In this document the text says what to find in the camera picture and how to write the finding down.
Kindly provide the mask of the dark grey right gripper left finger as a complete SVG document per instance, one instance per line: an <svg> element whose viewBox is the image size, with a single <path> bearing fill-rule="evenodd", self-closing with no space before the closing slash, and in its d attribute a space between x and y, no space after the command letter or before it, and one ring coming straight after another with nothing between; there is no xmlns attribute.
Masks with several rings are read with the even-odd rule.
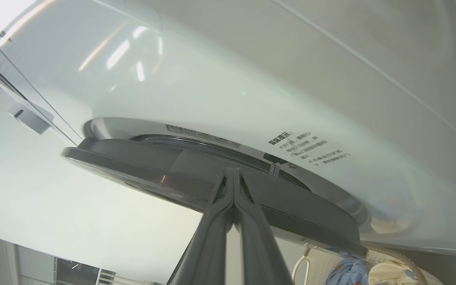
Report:
<svg viewBox="0 0 456 285"><path fill-rule="evenodd" d="M170 285L224 285L226 237L233 225L234 170L227 168L212 190L203 216Z"/></svg>

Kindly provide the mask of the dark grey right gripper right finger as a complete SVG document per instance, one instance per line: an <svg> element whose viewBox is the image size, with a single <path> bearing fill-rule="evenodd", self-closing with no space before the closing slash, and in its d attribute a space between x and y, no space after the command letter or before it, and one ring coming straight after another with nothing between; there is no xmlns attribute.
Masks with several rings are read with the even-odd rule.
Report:
<svg viewBox="0 0 456 285"><path fill-rule="evenodd" d="M245 285L291 285L293 280L261 205L241 168L234 170L235 223L241 233Z"/></svg>

